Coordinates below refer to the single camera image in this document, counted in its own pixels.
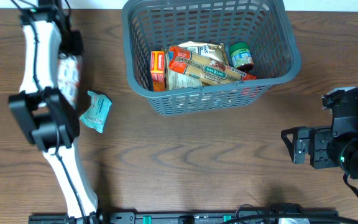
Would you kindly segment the Kleenex tissue multipack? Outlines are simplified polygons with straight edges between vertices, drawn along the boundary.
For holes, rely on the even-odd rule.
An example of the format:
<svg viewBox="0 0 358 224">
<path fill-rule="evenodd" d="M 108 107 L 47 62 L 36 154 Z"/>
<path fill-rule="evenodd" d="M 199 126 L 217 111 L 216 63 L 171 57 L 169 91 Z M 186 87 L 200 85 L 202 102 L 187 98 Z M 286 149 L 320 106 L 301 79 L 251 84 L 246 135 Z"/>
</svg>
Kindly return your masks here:
<svg viewBox="0 0 358 224">
<path fill-rule="evenodd" d="M 83 57 L 81 55 L 71 55 L 60 59 L 58 62 L 58 88 L 67 102 L 76 109 Z"/>
</svg>

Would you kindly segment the green wet wipes packet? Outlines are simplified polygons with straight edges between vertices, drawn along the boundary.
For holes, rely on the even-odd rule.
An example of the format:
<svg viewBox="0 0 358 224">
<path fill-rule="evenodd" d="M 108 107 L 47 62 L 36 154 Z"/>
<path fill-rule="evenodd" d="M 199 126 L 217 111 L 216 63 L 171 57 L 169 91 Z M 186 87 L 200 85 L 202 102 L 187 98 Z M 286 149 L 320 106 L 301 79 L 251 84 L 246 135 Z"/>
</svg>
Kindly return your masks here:
<svg viewBox="0 0 358 224">
<path fill-rule="evenodd" d="M 106 95 L 93 91 L 88 91 L 88 96 L 91 98 L 91 105 L 80 116 L 80 121 L 98 133 L 103 133 L 112 101 Z"/>
</svg>

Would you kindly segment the grey plastic basket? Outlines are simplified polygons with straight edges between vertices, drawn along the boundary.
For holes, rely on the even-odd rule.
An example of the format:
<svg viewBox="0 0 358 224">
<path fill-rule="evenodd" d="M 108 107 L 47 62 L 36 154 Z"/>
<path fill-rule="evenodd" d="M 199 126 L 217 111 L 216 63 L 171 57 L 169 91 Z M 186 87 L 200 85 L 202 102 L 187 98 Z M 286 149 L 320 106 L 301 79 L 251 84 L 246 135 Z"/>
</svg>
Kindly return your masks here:
<svg viewBox="0 0 358 224">
<path fill-rule="evenodd" d="M 289 82 L 301 56 L 282 1 L 130 0 L 122 8 L 127 81 L 162 115 L 245 106 L 271 86 Z M 156 92 L 150 74 L 152 51 L 185 41 L 245 42 L 255 80 Z"/>
</svg>

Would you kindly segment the orange Redoxon box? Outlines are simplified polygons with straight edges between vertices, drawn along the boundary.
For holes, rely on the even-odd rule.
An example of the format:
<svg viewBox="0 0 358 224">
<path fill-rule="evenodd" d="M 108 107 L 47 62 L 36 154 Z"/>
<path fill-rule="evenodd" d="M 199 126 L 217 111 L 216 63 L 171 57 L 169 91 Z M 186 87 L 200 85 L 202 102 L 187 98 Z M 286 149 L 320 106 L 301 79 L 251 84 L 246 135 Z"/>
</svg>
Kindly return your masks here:
<svg viewBox="0 0 358 224">
<path fill-rule="evenodd" d="M 165 91 L 165 52 L 151 51 L 150 73 L 154 91 Z"/>
</svg>

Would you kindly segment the green lid jar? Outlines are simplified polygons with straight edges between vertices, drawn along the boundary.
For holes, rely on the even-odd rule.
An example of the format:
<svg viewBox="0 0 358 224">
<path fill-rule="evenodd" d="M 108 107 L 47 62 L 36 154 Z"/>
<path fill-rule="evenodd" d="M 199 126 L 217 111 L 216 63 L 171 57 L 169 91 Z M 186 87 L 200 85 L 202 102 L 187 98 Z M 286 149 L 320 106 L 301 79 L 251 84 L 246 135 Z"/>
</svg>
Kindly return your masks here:
<svg viewBox="0 0 358 224">
<path fill-rule="evenodd" d="M 237 42 L 230 46 L 229 56 L 231 58 L 233 67 L 243 72 L 249 72 L 254 67 L 249 45 L 245 42 Z"/>
</svg>

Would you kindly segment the brown gold snack bag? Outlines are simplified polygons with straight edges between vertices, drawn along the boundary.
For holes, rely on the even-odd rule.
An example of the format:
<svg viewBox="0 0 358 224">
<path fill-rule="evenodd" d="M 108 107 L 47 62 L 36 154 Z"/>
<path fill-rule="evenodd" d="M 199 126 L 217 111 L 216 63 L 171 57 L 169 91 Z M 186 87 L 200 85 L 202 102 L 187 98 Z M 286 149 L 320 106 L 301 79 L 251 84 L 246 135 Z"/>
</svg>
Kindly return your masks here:
<svg viewBox="0 0 358 224">
<path fill-rule="evenodd" d="M 206 42 L 184 42 L 171 45 L 168 68 L 204 85 L 232 83 L 226 73 L 227 58 L 223 44 Z"/>
</svg>

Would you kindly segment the San Remo spaghetti packet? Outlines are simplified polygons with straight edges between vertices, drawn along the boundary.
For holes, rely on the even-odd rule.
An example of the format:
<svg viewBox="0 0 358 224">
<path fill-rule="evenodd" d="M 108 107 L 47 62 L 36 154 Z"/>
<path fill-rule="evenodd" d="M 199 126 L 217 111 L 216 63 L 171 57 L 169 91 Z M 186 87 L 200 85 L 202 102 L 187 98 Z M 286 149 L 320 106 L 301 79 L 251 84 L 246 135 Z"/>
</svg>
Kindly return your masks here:
<svg viewBox="0 0 358 224">
<path fill-rule="evenodd" d="M 170 47 L 173 58 L 169 69 L 208 85 L 229 84 L 246 80 L 256 80 L 255 75 L 240 71 L 210 57 L 196 54 L 181 47 Z"/>
</svg>

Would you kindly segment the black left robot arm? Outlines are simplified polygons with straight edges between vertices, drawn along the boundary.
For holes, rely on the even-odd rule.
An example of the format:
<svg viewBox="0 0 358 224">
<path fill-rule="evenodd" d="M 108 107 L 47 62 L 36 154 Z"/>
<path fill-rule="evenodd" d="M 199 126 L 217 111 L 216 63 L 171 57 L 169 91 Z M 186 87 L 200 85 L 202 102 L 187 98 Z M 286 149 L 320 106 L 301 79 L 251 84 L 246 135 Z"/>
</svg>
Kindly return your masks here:
<svg viewBox="0 0 358 224">
<path fill-rule="evenodd" d="M 50 164 L 67 205 L 61 217 L 34 215 L 29 221 L 103 223 L 106 219 L 78 152 L 79 117 L 58 87 L 60 63 L 83 53 L 81 34 L 71 29 L 66 4 L 38 1 L 18 8 L 25 36 L 25 69 L 18 94 L 9 96 L 9 109 L 26 140 Z"/>
</svg>

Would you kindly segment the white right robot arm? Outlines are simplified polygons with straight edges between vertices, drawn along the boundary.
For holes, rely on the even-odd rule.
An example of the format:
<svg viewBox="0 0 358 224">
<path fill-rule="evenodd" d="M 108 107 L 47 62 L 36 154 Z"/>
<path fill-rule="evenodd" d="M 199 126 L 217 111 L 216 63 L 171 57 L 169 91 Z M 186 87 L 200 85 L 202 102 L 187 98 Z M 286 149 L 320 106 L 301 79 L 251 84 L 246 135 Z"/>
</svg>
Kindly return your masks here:
<svg viewBox="0 0 358 224">
<path fill-rule="evenodd" d="M 358 180 L 358 87 L 335 88 L 321 97 L 323 109 L 332 114 L 329 126 L 284 129 L 281 139 L 291 161 L 302 164 L 310 156 L 315 169 L 340 167 L 343 181 Z M 358 189 L 349 188 L 358 198 Z"/>
</svg>

